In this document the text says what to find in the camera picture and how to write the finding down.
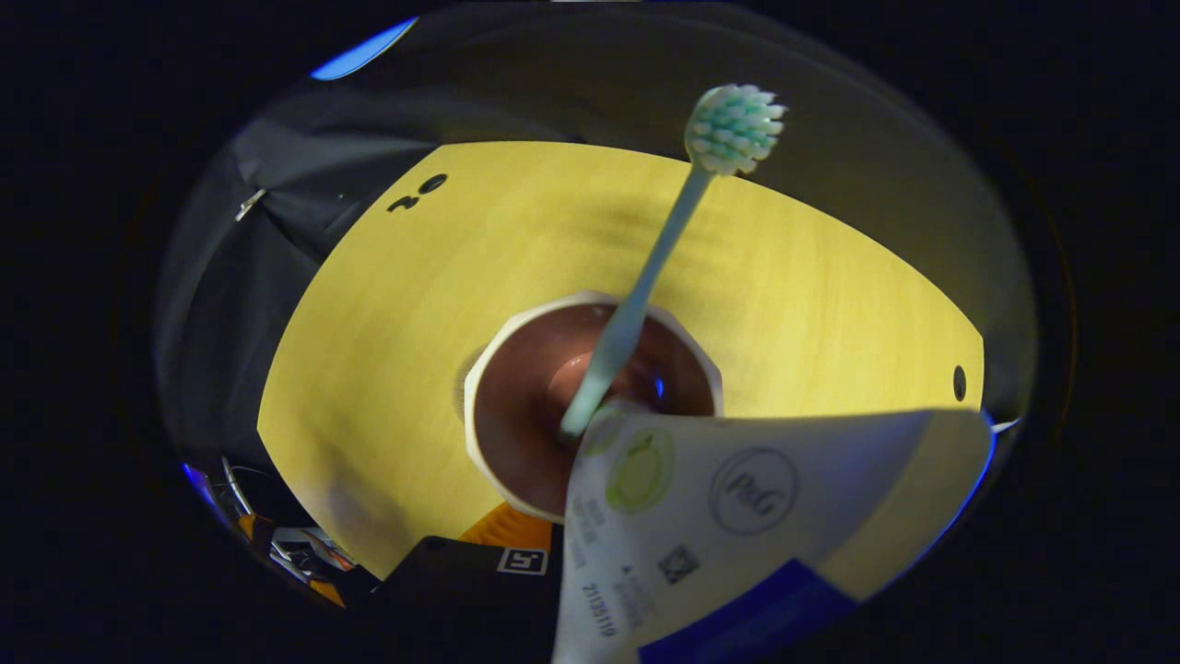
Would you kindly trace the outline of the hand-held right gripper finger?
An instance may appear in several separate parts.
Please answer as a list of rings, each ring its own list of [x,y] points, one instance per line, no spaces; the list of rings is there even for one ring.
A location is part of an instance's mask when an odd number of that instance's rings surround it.
[[[454,539],[426,537],[372,593],[387,651],[551,651],[563,526],[498,504]]]

